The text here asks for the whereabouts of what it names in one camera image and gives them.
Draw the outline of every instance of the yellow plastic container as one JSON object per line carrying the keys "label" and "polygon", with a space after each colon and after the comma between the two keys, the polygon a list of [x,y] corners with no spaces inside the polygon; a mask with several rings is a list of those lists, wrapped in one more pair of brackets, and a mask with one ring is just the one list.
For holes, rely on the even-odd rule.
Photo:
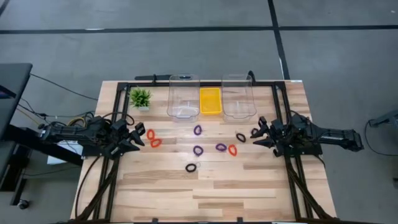
{"label": "yellow plastic container", "polygon": [[201,88],[200,112],[205,115],[215,115],[220,114],[221,111],[220,88]]}

